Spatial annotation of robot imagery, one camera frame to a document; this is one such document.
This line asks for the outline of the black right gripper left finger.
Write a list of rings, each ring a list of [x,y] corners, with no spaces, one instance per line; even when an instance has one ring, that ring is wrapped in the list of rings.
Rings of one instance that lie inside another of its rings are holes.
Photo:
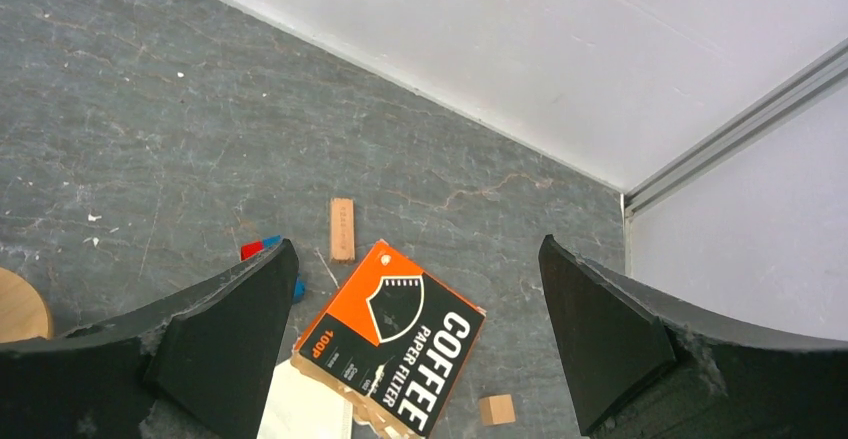
[[[138,438],[172,406],[257,435],[291,302],[265,252],[134,311],[1,347],[5,438]]]

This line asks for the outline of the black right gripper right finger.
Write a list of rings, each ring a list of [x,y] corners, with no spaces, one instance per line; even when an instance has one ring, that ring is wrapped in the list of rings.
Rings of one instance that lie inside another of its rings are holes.
[[[847,345],[733,319],[572,253],[538,261],[580,433],[843,438]]]

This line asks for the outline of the round wooden dripper stand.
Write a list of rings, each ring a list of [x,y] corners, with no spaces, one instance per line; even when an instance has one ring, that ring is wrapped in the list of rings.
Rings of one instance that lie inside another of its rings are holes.
[[[24,278],[1,269],[1,343],[53,336],[53,318],[44,298]]]

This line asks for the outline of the orange black coffee filter box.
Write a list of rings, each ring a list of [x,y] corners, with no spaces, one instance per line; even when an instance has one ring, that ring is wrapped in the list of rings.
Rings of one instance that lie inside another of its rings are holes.
[[[426,438],[485,320],[483,308],[379,240],[293,352]]]

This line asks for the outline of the paper coffee filters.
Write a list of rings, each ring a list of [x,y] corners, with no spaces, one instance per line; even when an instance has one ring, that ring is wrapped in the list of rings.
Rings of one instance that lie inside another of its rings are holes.
[[[294,351],[290,361],[292,366],[301,374],[315,379],[349,401],[353,406],[353,419],[357,423],[369,425],[380,438],[420,438],[419,434],[390,415],[374,399],[346,386],[340,380],[307,360],[299,352]]]

